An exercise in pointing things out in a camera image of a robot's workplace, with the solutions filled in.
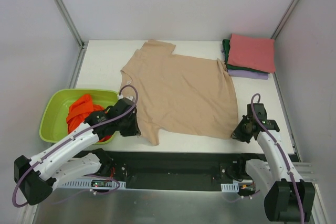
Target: folded dark green cloth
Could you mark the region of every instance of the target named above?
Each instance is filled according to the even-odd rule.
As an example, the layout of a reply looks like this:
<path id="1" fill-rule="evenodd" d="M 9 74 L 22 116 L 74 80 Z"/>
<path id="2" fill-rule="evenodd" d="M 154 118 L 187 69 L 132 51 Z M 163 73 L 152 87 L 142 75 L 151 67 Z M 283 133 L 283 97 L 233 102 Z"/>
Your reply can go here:
<path id="1" fill-rule="evenodd" d="M 227 69 L 247 70 L 247 71 L 257 72 L 257 73 L 267 73 L 267 72 L 259 71 L 259 70 L 253 69 L 253 68 L 237 67 L 237 66 L 233 66 L 233 65 L 228 64 L 227 61 L 229 59 L 230 40 L 229 39 L 223 39 L 222 44 L 223 44 L 223 49 L 224 49 L 224 61 L 225 61 Z"/>

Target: gray floor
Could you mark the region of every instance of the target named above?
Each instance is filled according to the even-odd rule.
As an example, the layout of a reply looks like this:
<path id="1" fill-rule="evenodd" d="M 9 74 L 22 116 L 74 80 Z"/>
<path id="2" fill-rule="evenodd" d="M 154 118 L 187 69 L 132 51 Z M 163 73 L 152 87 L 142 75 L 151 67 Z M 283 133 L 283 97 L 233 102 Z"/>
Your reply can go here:
<path id="1" fill-rule="evenodd" d="M 262 195 L 253 200 L 228 203 L 225 199 L 234 199 L 236 194 L 119 190 L 104 196 L 84 192 L 62 204 L 51 205 L 75 192 L 75 189 L 57 189 L 53 192 L 39 205 L 34 224 L 270 223 L 264 213 Z"/>

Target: metal frame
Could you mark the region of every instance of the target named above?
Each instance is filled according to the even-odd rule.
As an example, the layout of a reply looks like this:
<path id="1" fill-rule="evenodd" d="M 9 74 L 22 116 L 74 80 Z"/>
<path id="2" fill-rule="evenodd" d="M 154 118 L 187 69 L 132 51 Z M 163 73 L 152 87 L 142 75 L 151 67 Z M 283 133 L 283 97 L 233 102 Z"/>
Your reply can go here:
<path id="1" fill-rule="evenodd" d="M 71 19 L 71 16 L 70 16 L 69 12 L 67 11 L 67 8 L 65 7 L 64 2 L 62 0 L 54 0 L 54 1 L 55 1 L 55 4 L 58 7 L 60 13 L 63 16 L 63 18 L 65 20 L 65 23 L 69 27 L 74 39 L 76 40 L 77 44 L 79 45 L 79 47 L 81 49 L 80 53 L 78 55 L 78 58 L 77 58 L 77 62 L 76 62 L 74 71 L 72 73 L 70 84 L 69 84 L 69 88 L 74 88 L 76 86 L 76 83 L 77 83 L 77 80 L 78 80 L 81 65 L 83 63 L 87 43 L 84 43 L 84 41 L 81 39 L 81 36 L 80 36 L 78 30 L 76 29 L 76 27 L 74 25 L 74 22 Z M 287 23 L 290 15 L 292 14 L 293 10 L 295 9 L 295 7 L 298 5 L 299 2 L 300 2 L 300 0 L 292 0 L 292 2 L 290 3 L 289 7 L 286 10 L 286 12 L 284 13 L 281 21 L 279 22 L 277 28 L 275 29 L 275 31 L 274 31 L 274 33 L 271 37 L 272 39 L 276 39 L 279 36 L 280 32 L 282 31 L 282 29 L 285 26 L 285 24 Z M 276 82 L 276 87 L 277 87 L 277 90 L 278 90 L 278 95 L 279 95 L 279 99 L 280 99 L 280 102 L 281 102 L 282 110 L 285 114 L 287 127 L 288 127 L 288 130 L 290 131 L 291 136 L 292 136 L 293 147 L 297 151 L 296 144 L 295 144 L 295 139 L 294 139 L 294 136 L 293 136 L 293 133 L 292 133 L 292 129 L 291 129 L 290 123 L 288 121 L 288 114 L 287 114 L 287 111 L 286 111 L 286 107 L 284 105 L 283 97 L 281 95 L 281 88 L 280 88 L 279 81 L 278 81 L 276 75 L 275 75 L 275 82 Z M 312 211 L 313 223 L 316 223 L 316 224 L 329 223 L 328 219 L 327 219 L 327 215 L 325 214 L 325 207 L 324 207 L 324 204 L 322 202 L 319 187 L 318 187 L 317 184 L 315 184 L 315 187 L 316 187 L 317 194 L 316 194 L 316 197 L 315 197 L 314 207 L 313 207 L 313 211 Z M 34 219 L 34 214 L 35 214 L 35 211 L 36 211 L 36 207 L 37 206 L 30 206 L 30 205 L 27 205 L 26 207 L 24 207 L 22 209 L 22 211 L 20 212 L 17 223 L 32 223 L 32 221 Z"/>

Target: folded purple cloth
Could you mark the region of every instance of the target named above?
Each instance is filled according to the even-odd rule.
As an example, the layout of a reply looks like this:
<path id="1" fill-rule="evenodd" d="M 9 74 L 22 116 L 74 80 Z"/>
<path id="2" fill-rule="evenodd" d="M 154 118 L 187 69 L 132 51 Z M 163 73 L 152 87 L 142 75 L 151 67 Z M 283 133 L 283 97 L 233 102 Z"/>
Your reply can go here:
<path id="1" fill-rule="evenodd" d="M 260 80 L 268 79 L 267 73 L 257 73 L 257 72 L 247 71 L 247 70 L 232 70 L 232 69 L 228 69 L 227 72 L 229 73 L 230 76 L 235 76 L 235 77 L 245 77 L 245 78 L 260 79 Z"/>

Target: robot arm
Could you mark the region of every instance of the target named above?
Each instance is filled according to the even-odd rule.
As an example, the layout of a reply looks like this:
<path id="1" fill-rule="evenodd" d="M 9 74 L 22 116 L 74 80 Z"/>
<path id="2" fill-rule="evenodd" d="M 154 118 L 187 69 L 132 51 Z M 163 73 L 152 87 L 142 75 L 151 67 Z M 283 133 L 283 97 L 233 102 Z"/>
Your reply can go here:
<path id="1" fill-rule="evenodd" d="M 102 149 L 83 158 L 69 161 L 86 147 L 107 135 L 120 131 L 122 136 L 140 135 L 135 104 L 122 98 L 114 106 L 92 112 L 73 132 L 49 149 L 31 157 L 17 158 L 14 162 L 14 181 L 28 204 L 35 205 L 46 199 L 58 185 L 94 174 L 110 176 L 112 159 Z"/>
<path id="2" fill-rule="evenodd" d="M 233 138 L 249 143 L 253 136 L 264 151 L 267 162 L 248 160 L 245 171 L 265 198 L 267 218 L 303 223 L 310 219 L 315 188 L 302 179 L 284 152 L 279 131 L 276 121 L 267 119 L 264 105 L 253 103 L 247 105 L 247 115 L 234 130 Z"/>

